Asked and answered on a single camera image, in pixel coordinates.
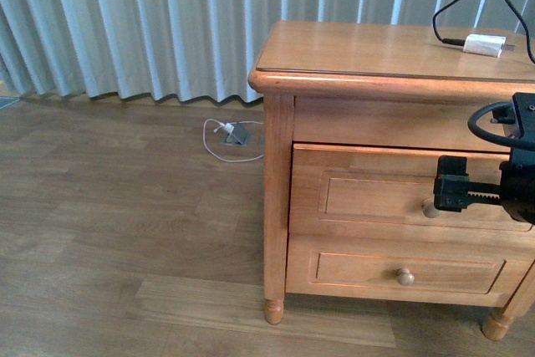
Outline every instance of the pleated curtain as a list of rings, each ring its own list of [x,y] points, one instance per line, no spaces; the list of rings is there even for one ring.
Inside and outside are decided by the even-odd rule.
[[[20,94],[258,94],[247,73],[279,19],[429,25],[450,0],[0,0],[0,79]],[[535,31],[535,0],[512,0]],[[517,31],[502,0],[465,0],[442,25]]]

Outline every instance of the wooden knob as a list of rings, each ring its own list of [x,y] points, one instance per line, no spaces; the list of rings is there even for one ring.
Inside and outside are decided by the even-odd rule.
[[[409,269],[402,268],[398,271],[397,281],[401,286],[410,286],[415,282],[415,275]]]
[[[429,217],[430,219],[438,217],[441,214],[441,212],[435,208],[432,198],[427,198],[422,202],[421,210],[424,212],[425,217]]]

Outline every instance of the nightstand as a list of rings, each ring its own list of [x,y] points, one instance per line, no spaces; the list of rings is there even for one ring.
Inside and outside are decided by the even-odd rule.
[[[264,94],[270,324],[285,293],[494,307],[483,328],[494,340],[528,311],[532,225],[499,206],[432,206],[441,155],[467,156],[471,180],[499,183],[509,149],[466,121],[487,102],[535,93],[525,38],[507,36],[516,51],[495,59],[445,46],[428,27],[274,26],[249,76]]]

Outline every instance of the white power adapter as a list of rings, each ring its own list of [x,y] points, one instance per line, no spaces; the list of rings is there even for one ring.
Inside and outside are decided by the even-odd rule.
[[[485,56],[499,58],[502,50],[515,49],[514,45],[506,45],[505,40],[506,37],[471,33],[466,37],[462,51],[469,54],[483,54]]]
[[[231,123],[226,123],[220,128],[224,129],[229,135],[232,134],[232,132],[234,131],[234,126]]]

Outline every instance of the white charger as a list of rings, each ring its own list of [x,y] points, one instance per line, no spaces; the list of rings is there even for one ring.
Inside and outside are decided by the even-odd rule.
[[[483,54],[499,58],[502,50],[515,49],[514,45],[506,45],[505,40],[506,37],[471,33],[466,37],[462,51],[469,54]]]

